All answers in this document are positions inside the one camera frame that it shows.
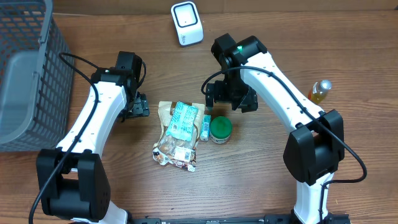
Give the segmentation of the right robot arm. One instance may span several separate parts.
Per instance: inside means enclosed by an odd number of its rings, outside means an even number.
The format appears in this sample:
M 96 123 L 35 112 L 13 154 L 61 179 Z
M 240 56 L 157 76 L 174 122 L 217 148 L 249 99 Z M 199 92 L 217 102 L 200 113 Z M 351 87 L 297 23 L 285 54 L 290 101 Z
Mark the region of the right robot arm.
M 327 210 L 327 189 L 344 159 L 343 118 L 324 112 L 303 95 L 279 70 L 261 41 L 250 36 L 236 42 L 229 34 L 215 39 L 211 53 L 221 65 L 223 80 L 206 80 L 201 91 L 206 107 L 229 103 L 243 113 L 258 109 L 262 98 L 277 115 L 289 137 L 283 154 L 286 168 L 297 181 L 296 203 L 289 214 L 265 215 L 264 223 L 349 223 L 348 215 Z

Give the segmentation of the brown white snack packet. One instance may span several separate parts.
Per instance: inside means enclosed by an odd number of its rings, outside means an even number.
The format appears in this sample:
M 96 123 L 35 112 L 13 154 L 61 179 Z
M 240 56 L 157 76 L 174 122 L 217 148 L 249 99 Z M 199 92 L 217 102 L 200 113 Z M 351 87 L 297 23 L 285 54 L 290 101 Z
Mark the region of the brown white snack packet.
M 197 166 L 197 146 L 200 140 L 201 124 L 204 117 L 205 105 L 199 103 L 185 103 L 198 109 L 197 117 L 193 123 L 191 141 L 183 141 L 166 135 L 177 102 L 161 101 L 158 107 L 161 135 L 154 144 L 152 157 L 160 165 L 172 164 L 176 167 L 195 172 Z

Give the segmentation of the yellow juice bottle silver cap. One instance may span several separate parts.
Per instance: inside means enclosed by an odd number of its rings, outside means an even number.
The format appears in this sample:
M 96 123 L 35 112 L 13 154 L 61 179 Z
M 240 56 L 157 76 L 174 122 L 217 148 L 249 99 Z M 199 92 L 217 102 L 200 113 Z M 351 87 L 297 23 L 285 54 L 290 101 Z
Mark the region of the yellow juice bottle silver cap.
M 326 98 L 331 89 L 332 83 L 329 80 L 316 82 L 308 92 L 308 99 L 316 105 L 319 105 Z

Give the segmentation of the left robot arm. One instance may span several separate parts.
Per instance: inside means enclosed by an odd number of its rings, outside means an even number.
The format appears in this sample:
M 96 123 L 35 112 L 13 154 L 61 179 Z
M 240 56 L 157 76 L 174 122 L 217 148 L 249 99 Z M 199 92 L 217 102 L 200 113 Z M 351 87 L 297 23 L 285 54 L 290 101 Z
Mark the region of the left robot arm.
M 118 120 L 149 116 L 147 98 L 139 92 L 147 68 L 134 52 L 120 51 L 115 66 L 95 67 L 87 101 L 71 130 L 54 149 L 42 149 L 36 160 L 39 192 L 31 206 L 72 223 L 132 223 L 129 211 L 111 201 L 102 163 L 104 145 Z

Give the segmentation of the green lid white jar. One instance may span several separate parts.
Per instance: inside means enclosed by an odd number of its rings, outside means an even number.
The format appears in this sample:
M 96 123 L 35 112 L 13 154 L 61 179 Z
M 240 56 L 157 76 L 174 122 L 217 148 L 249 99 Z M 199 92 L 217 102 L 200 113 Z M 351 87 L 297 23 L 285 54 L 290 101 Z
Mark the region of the green lid white jar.
M 210 123 L 210 139 L 216 144 L 226 143 L 232 134 L 232 122 L 225 116 L 218 116 Z

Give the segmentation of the teal white tissue pack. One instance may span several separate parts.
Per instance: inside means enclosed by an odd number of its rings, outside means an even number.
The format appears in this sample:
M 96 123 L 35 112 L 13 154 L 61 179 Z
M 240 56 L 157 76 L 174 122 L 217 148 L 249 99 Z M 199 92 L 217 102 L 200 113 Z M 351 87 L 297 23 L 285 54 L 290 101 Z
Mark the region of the teal white tissue pack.
M 210 123 L 211 123 L 211 115 L 205 114 L 201 124 L 201 133 L 200 140 L 208 141 L 210 137 Z

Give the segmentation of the teal white snack packet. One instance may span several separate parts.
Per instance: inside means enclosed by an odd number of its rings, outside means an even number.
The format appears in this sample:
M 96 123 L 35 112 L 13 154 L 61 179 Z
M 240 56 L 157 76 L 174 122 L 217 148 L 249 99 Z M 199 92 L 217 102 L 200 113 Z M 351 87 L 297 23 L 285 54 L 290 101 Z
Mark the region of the teal white snack packet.
M 166 130 L 166 135 L 183 141 L 191 141 L 193 123 L 197 114 L 198 109 L 196 107 L 180 101 L 177 102 L 170 124 Z

